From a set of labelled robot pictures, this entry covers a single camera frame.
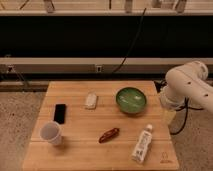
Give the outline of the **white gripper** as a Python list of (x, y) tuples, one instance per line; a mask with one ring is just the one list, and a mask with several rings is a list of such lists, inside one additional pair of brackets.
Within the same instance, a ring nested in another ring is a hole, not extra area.
[[(169, 86), (162, 88), (159, 94), (159, 99), (162, 106), (166, 109), (177, 109), (184, 104), (184, 96), (178, 94)], [(170, 124), (175, 116), (176, 112), (174, 110), (163, 111), (163, 119), (167, 124)]]

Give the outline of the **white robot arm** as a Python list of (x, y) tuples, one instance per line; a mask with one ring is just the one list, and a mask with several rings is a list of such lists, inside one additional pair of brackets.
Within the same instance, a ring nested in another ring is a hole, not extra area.
[(161, 89), (159, 99), (167, 124), (172, 122), (175, 110), (184, 104), (186, 98), (213, 114), (213, 86), (206, 83), (207, 77), (208, 68), (200, 61), (174, 67), (166, 73), (166, 85)]

